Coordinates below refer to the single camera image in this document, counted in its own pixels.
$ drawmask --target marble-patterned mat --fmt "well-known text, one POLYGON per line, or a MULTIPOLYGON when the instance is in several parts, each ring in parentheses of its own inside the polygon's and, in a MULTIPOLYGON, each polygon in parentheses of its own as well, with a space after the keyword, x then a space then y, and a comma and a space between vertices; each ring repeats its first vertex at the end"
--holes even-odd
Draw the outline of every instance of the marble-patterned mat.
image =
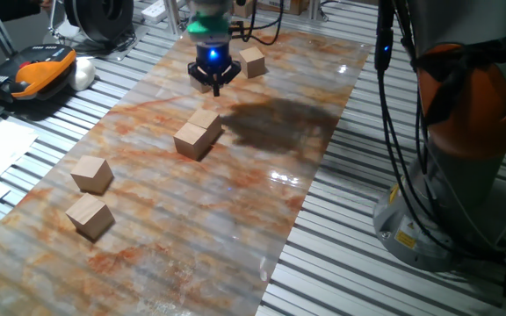
POLYGON ((370 47, 283 31, 232 55, 253 45, 267 73, 213 97, 189 84, 184 36, 0 222, 0 314, 255 314, 370 47), (172 135, 200 107, 224 133, 195 162, 172 135), (83 154, 115 175, 95 243, 65 215, 83 154))

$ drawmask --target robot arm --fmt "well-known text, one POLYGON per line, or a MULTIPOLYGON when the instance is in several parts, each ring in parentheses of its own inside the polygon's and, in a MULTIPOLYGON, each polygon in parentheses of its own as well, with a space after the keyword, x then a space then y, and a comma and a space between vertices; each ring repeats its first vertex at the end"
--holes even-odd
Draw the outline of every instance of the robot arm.
POLYGON ((398 184, 374 210, 376 232, 390 252, 420 269, 448 270, 468 257, 502 262, 506 183, 495 177, 506 154, 506 1, 380 2, 375 66, 385 133, 397 147, 383 78, 393 11, 417 73, 416 115, 428 132, 409 171, 401 162, 404 180, 394 165, 398 184))
POLYGON ((242 69, 229 54, 231 7, 231 0, 191 1, 187 30, 197 43, 197 59, 189 64, 188 71, 200 83, 211 86, 215 97, 220 95, 220 87, 230 83, 242 69))

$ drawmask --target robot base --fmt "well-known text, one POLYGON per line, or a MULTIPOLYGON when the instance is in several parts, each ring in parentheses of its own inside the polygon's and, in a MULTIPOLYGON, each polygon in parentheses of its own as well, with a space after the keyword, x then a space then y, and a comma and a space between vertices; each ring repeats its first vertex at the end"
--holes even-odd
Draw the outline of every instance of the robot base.
MULTIPOLYGON (((409 172, 412 175, 412 184, 417 196, 425 206, 429 207, 430 202, 423 194, 425 192, 423 174, 416 168, 415 163, 409 172)), ((439 179, 432 177, 430 183, 432 183, 434 193, 439 201, 452 202, 452 193, 442 189, 444 186, 439 179)), ((409 201, 420 221, 438 241, 443 242, 448 248, 454 248, 452 239, 429 219, 413 199, 407 186, 405 188, 409 201)), ((476 233, 473 233, 468 219, 459 207, 448 208, 441 205, 439 211, 443 214, 444 223, 449 223, 455 232, 466 236, 466 239, 475 245, 485 245, 485 242, 481 241, 476 233)), ((480 207, 467 211, 468 216, 482 233, 493 244, 497 244, 506 233, 506 182, 496 179, 485 202, 480 207)), ((456 269, 460 265, 467 266, 470 263, 469 260, 464 260, 442 249, 421 231, 411 216, 397 184, 374 207, 373 224, 378 239, 384 247, 396 258, 410 266, 433 272, 443 272, 456 269)))

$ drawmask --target cardboard box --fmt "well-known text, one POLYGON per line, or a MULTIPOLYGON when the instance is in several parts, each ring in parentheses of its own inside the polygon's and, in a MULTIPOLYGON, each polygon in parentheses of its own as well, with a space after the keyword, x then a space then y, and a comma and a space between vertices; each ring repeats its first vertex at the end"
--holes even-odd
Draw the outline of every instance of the cardboard box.
MULTIPOLYGON (((309 6, 309 0, 284 0, 285 13, 300 15, 309 6)), ((280 0, 257 0, 257 8, 280 11, 280 0)))

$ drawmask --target black cable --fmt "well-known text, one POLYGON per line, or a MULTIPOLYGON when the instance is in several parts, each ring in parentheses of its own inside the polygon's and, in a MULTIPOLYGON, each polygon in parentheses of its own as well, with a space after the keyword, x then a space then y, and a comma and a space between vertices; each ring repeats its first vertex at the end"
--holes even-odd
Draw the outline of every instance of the black cable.
MULTIPOLYGON (((272 39, 272 41, 270 42, 265 42, 263 41, 262 39, 259 39, 257 36, 255 35, 252 35, 253 33, 253 30, 256 29, 254 28, 254 22, 255 22, 255 14, 256 14, 256 6, 255 4, 257 3, 257 0, 254 0, 254 3, 253 3, 253 14, 251 15, 251 25, 249 26, 249 34, 248 35, 234 35, 232 36, 232 39, 242 39, 244 42, 247 42, 249 39, 253 39, 253 40, 256 40, 258 41, 259 43, 263 44, 263 45, 266 45, 266 46, 269 46, 269 45, 272 45, 274 44, 277 40, 278 40, 278 34, 280 33, 280 26, 282 24, 282 17, 284 15, 284 11, 285 11, 285 3, 284 3, 284 0, 280 0, 280 12, 278 14, 278 18, 276 21, 272 22, 272 23, 277 23, 277 31, 274 35, 274 38, 272 39)), ((266 28, 266 27, 269 27, 271 25, 263 25, 263 26, 260 26, 259 28, 257 28, 257 30, 260 30, 260 29, 263 29, 263 28, 266 28)))
POLYGON ((251 24, 249 25, 249 34, 245 35, 242 40, 248 42, 253 36, 253 28, 255 27, 255 16, 257 14, 257 0, 253 0, 253 13, 251 14, 251 24))
POLYGON ((413 184, 411 183, 411 180, 408 176, 407 168, 405 167, 405 164, 402 160, 403 158, 401 156, 401 148, 399 146, 399 142, 397 140, 397 137, 395 136, 394 124, 390 118, 389 110, 387 109, 386 92, 385 92, 385 88, 384 88, 384 71, 383 70, 378 72, 378 82, 379 82, 379 97, 380 97, 380 104, 381 104, 381 108, 382 108, 382 120, 383 120, 383 125, 384 125, 384 135, 386 137, 387 151, 390 155, 390 160, 392 161, 392 166, 394 168, 394 175, 395 175, 396 181, 398 183, 399 190, 401 191, 401 195, 403 196, 403 199, 405 200, 405 203, 408 207, 409 212, 411 213, 413 220, 416 222, 416 224, 419 226, 421 231, 429 239, 431 239, 435 244, 437 244, 442 249, 444 249, 452 254, 455 254, 455 255, 458 255, 460 257, 464 257, 467 259, 472 259, 472 260, 489 260, 489 261, 493 261, 493 262, 501 262, 503 259, 503 254, 488 253, 488 252, 482 251, 478 248, 473 248, 472 245, 467 244, 465 241, 460 239, 460 237, 456 237, 456 236, 450 234, 446 229, 443 228, 443 230, 446 233, 448 233, 449 236, 455 242, 458 241, 460 243, 460 246, 463 249, 465 249, 466 251, 469 251, 470 253, 469 254, 463 253, 457 249, 449 248, 444 243, 442 243, 437 238, 435 238, 430 233, 430 231, 424 226, 424 224, 421 222, 421 220, 417 217, 415 209, 413 208, 413 205, 409 201, 408 193, 405 191, 405 187, 403 186, 400 171, 398 170, 397 164, 394 163, 395 162, 394 151, 392 149, 392 144, 390 142, 388 129, 391 130, 392 139, 394 140, 394 146, 396 147, 396 151, 398 152, 398 155, 400 156, 401 166, 402 166, 402 169, 405 174, 405 180, 407 182, 407 186, 408 186, 409 190, 411 191, 411 193, 413 194, 414 199, 417 201, 417 203, 420 205, 420 207, 422 207, 422 209, 424 210, 424 207, 421 206, 423 204, 419 203, 420 200, 415 193, 415 189, 413 188, 413 184))

